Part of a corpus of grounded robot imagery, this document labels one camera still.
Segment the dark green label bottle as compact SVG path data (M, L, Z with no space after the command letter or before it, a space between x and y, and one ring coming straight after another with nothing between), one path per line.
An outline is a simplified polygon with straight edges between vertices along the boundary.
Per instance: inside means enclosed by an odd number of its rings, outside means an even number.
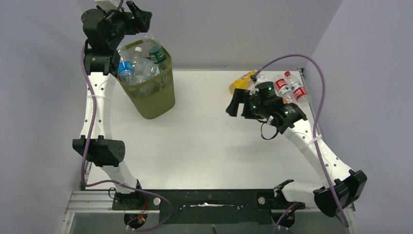
M150 59L162 70L167 69L169 60L166 52L159 41L157 41L152 35L144 37L143 43L150 56Z

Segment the large clear plastic bottle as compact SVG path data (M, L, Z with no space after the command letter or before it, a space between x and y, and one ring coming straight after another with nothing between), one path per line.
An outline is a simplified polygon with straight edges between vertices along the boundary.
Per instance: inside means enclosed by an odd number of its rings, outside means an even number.
M132 65L138 83L147 81L160 74L159 67L153 61L143 56L141 47L135 47L132 57Z

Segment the blue label water bottle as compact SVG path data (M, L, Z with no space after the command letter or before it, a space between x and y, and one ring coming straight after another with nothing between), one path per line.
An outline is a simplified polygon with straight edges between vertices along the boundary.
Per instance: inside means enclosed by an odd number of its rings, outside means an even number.
M118 66L118 76L120 80L127 85L135 85L137 83L135 70L133 68L131 57L126 50L126 47L118 47L117 51L120 55Z

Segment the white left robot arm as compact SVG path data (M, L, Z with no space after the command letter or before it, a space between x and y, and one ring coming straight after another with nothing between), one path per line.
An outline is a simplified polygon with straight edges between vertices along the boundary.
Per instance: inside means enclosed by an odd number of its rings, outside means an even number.
M145 191L125 163L125 143L111 133L111 105L118 75L118 46L126 35L146 33L152 13L143 11L132 0L97 0L96 7L81 16L86 40L81 49L80 64L87 84L85 117L80 136L72 147L82 158L81 182L86 166L92 163L109 177L115 187L115 200L139 203Z

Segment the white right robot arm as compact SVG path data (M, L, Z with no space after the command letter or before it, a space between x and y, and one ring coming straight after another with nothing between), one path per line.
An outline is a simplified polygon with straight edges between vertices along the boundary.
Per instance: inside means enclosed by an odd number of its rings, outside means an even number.
M280 208L292 202L314 204L328 217L359 199L367 176L344 163L323 141L313 134L310 121L295 103L284 103L275 94L270 81L257 84L252 90L236 88L226 112L236 117L240 104L244 104L242 117L258 120L277 129L303 154L321 179L320 184L286 180L275 188L274 202Z

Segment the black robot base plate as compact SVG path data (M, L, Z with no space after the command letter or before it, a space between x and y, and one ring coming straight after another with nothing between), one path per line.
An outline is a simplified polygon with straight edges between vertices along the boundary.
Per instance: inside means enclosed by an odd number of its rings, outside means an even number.
M273 189L160 189L115 193L112 210L159 212L166 224L272 224L291 206Z

